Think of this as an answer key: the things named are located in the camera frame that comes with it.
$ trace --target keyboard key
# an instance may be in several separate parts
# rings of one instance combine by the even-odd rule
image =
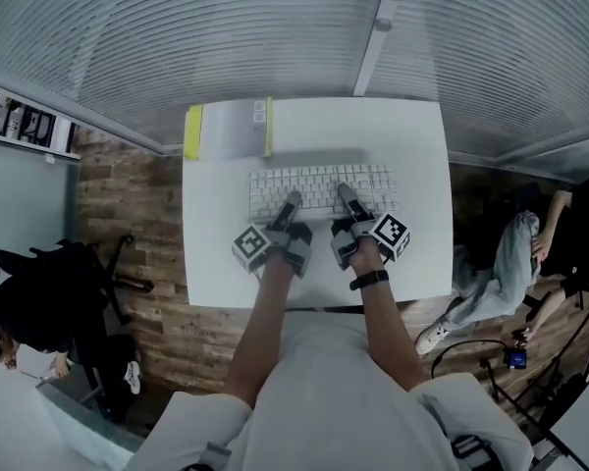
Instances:
[[[329,215],[333,215],[334,214],[334,208],[332,207],[325,207],[325,208],[319,208],[319,207],[313,207],[311,209],[306,209],[305,210],[305,214],[302,215],[304,220],[311,220],[313,218],[325,218]]]

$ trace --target gray pants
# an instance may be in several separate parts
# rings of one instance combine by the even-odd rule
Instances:
[[[459,298],[441,318],[446,330],[514,314],[539,274],[540,266],[533,270],[531,263],[532,239],[538,233],[537,216],[519,213],[504,229],[493,268],[483,271],[473,269],[464,246],[454,247],[453,286]]]

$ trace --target black wristband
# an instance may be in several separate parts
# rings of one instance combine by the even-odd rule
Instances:
[[[371,285],[376,285],[380,281],[387,281],[389,279],[389,273],[386,271],[372,271],[364,276],[360,276],[349,283],[349,289],[356,291],[357,289],[363,289]]]

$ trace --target white keyboard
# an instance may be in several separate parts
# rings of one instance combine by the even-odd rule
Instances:
[[[371,213],[400,209],[393,171],[385,164],[310,166],[253,171],[249,218],[255,223],[270,221],[294,190],[302,196],[297,220],[344,218],[347,213],[337,193],[340,183],[347,183]]]

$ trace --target black cable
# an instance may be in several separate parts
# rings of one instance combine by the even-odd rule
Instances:
[[[453,349],[454,347],[458,347],[459,345],[465,345],[466,343],[478,343],[478,342],[482,342],[482,343],[498,343],[499,345],[502,345],[504,347],[504,350],[507,350],[509,348],[509,346],[506,345],[505,343],[503,343],[501,340],[490,340],[490,339],[484,339],[484,340],[464,340],[464,341],[459,341],[457,343],[453,343],[448,348],[444,349],[443,352],[441,352],[438,356],[436,356],[436,359],[432,363],[432,368],[430,369],[430,377],[432,377],[434,379],[434,369],[443,360],[443,356],[445,356],[445,354],[447,354],[447,352],[449,350]]]

